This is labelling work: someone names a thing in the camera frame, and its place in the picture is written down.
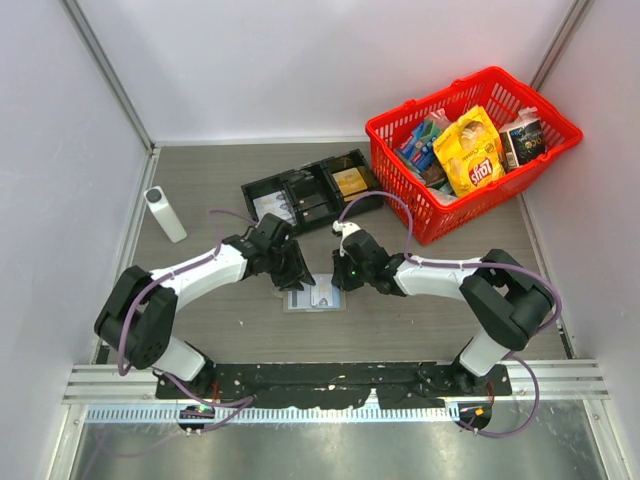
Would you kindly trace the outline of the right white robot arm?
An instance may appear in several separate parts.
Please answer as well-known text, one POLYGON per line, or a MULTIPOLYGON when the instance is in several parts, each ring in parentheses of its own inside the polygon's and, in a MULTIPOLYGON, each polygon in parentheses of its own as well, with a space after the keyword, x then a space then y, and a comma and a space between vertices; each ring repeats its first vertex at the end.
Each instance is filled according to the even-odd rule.
POLYGON ((466 302, 480 330, 452 363, 451 380, 462 394, 483 388, 492 368, 509 353, 523 350, 549 313, 560 307, 552 286, 503 250, 463 261, 431 260, 391 255, 352 222, 336 222, 332 230, 340 239, 332 252, 332 284, 338 289, 348 292, 369 285, 383 295, 466 302))

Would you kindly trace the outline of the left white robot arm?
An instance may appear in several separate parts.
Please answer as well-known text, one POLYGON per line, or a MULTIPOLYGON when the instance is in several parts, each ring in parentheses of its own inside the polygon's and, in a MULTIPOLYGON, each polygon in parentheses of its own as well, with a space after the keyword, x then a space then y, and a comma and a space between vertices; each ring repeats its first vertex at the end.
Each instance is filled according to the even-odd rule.
POLYGON ((200 297, 226 285, 267 274, 280 291, 300 291, 315 280, 304 261, 292 226, 265 215, 242 235, 231 235, 213 249, 180 264, 146 271, 125 269, 94 325, 97 336, 117 352, 118 373, 153 368, 178 380, 190 397, 213 387, 211 359, 173 335, 176 314, 200 297))

